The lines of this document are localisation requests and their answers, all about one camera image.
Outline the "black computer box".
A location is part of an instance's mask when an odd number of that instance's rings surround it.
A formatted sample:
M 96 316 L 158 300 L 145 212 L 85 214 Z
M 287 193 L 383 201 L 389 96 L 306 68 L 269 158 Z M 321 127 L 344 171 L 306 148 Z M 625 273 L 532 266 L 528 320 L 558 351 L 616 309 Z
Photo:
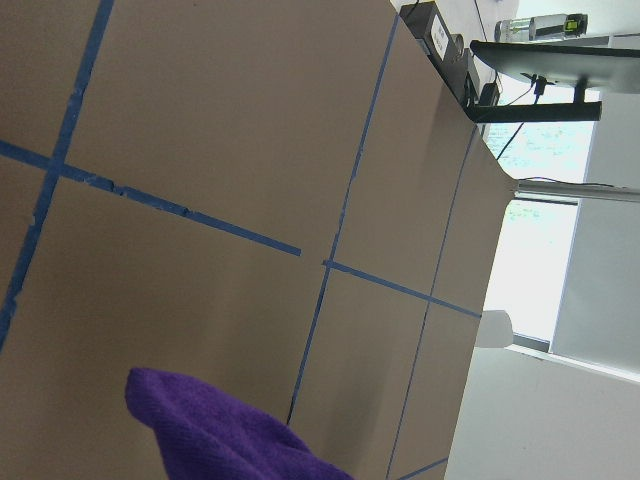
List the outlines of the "black computer box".
M 463 108 L 477 103 L 480 80 L 469 48 L 452 34 L 435 1 L 400 8 L 400 17 Z

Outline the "clear plastic water bottle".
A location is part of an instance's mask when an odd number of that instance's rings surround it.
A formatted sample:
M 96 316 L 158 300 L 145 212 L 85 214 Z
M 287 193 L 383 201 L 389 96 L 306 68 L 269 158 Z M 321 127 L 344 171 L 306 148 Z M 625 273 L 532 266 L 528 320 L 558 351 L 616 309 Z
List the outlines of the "clear plastic water bottle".
M 494 29 L 498 43 L 535 43 L 563 41 L 584 35 L 588 15 L 583 13 L 552 14 L 500 20 Z

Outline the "purple microfibre towel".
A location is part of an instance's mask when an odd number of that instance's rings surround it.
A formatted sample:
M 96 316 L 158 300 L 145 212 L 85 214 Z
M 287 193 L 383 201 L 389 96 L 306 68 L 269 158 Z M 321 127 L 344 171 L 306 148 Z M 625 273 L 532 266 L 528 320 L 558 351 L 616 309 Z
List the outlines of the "purple microfibre towel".
M 285 424 L 194 377 L 130 370 L 130 414 L 150 428 L 170 479 L 348 479 Z

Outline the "black monitor with stand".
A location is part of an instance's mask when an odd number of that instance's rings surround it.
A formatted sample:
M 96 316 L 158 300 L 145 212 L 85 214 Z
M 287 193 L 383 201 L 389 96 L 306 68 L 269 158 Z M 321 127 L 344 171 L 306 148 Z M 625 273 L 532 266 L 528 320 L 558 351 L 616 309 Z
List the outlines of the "black monitor with stand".
M 538 96 L 551 84 L 574 91 L 570 103 L 468 106 L 467 116 L 475 123 L 598 121 L 602 103 L 587 102 L 588 89 L 617 94 L 639 92 L 639 52 L 634 49 L 478 40 L 472 41 L 470 48 L 493 70 L 529 81 Z

